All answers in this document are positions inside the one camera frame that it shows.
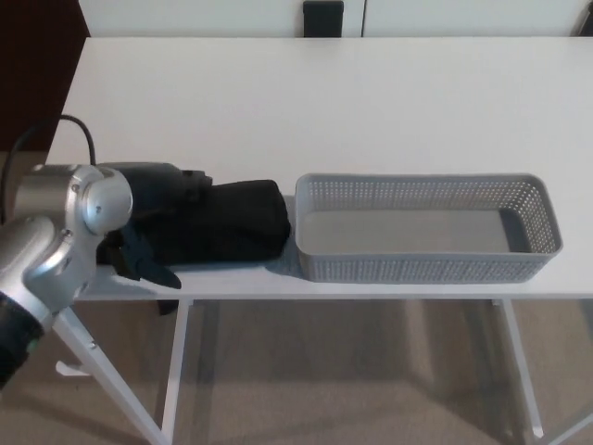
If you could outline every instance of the gray plastic basket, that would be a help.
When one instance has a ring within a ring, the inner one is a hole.
[[[296,190],[311,281],[517,283],[561,250],[546,187],[528,174],[308,174]]]

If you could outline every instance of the cabinet door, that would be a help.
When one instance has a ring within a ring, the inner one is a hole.
[[[302,0],[80,0],[91,35],[300,37]],[[360,37],[364,0],[345,0],[345,37]]]
[[[571,35],[589,0],[367,0],[365,37]]]

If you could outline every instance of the black cloth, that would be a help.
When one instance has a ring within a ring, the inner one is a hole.
[[[284,197],[274,181],[212,186],[197,202],[133,221],[162,265],[278,258],[290,235]],[[108,263],[102,246],[99,263]]]

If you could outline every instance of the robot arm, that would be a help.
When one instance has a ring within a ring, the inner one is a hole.
[[[0,228],[0,389],[95,275],[96,249],[132,214],[132,190],[107,167],[38,166]]]

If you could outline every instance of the floor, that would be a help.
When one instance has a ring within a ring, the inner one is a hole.
[[[14,181],[43,155],[24,153]],[[545,428],[593,400],[593,306],[515,303]],[[174,315],[78,303],[99,346],[157,419]],[[521,444],[524,410],[489,302],[202,302],[190,313],[175,443]],[[145,442],[48,335],[2,394],[0,443]],[[593,427],[570,444],[593,443]]]

